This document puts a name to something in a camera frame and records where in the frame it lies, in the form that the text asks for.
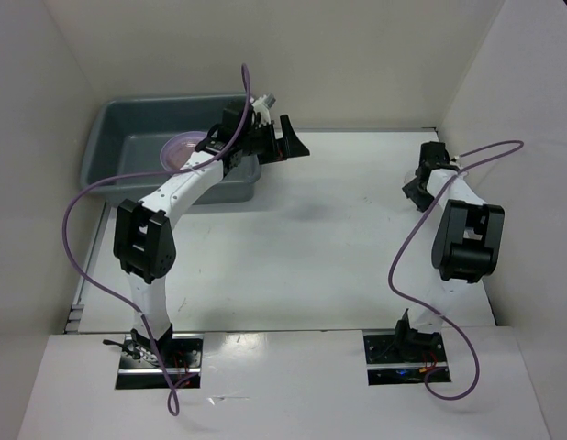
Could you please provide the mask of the brown translucent square plate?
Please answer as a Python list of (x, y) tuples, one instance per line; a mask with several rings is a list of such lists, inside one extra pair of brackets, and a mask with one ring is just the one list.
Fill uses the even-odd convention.
[(191, 158), (194, 152), (194, 142), (187, 141), (170, 146), (165, 161), (167, 168), (179, 170)]

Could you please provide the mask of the purple plastic plate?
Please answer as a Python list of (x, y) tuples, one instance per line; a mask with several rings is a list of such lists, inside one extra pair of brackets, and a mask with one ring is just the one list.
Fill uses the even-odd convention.
[(162, 147), (160, 162), (167, 171), (179, 170), (195, 153), (195, 147), (206, 138), (206, 132), (188, 131), (170, 138)]

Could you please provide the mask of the clear bowl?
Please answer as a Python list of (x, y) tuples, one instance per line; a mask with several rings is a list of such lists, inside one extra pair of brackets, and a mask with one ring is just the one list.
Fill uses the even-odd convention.
[(414, 170), (409, 171), (404, 178), (404, 189), (413, 189), (418, 186), (419, 178)]

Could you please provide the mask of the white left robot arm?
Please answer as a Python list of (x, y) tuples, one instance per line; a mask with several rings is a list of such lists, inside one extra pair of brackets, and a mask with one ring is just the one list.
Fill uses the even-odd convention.
[(266, 111), (233, 102), (197, 144), (178, 144), (174, 175), (154, 192), (117, 208), (113, 253), (127, 274), (134, 314), (131, 337), (141, 356), (159, 367), (172, 358), (172, 323), (167, 312), (166, 276), (176, 260), (173, 230), (186, 211), (222, 182), (241, 161), (254, 156), (261, 165), (306, 157), (309, 149), (294, 132), (288, 115), (282, 134), (265, 120)]

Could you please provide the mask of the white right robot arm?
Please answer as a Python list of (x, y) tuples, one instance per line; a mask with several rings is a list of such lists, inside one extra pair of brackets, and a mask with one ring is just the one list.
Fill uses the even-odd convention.
[(433, 202), (442, 212), (430, 256), (438, 278), (424, 300), (439, 314), (421, 307), (410, 323), (404, 313), (392, 340), (395, 354), (412, 360), (424, 349), (437, 347), (443, 315), (482, 277), (495, 271), (505, 210), (473, 192), (442, 142), (421, 145), (414, 178), (404, 185), (403, 193), (424, 214)]

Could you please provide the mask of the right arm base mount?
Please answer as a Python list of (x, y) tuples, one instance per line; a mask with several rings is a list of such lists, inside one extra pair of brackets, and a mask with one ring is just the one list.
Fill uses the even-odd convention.
[(447, 356), (439, 332), (423, 333), (410, 325), (408, 310), (393, 330), (364, 331), (368, 383), (404, 385), (451, 382)]

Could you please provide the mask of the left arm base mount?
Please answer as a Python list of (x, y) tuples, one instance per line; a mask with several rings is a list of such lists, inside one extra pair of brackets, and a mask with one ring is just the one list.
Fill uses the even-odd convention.
[[(122, 391), (167, 389), (168, 384), (152, 351), (138, 346), (130, 335), (121, 342), (104, 339), (103, 344), (119, 349), (116, 389)], [(199, 389), (204, 338), (202, 334), (177, 333), (161, 354), (177, 389)]]

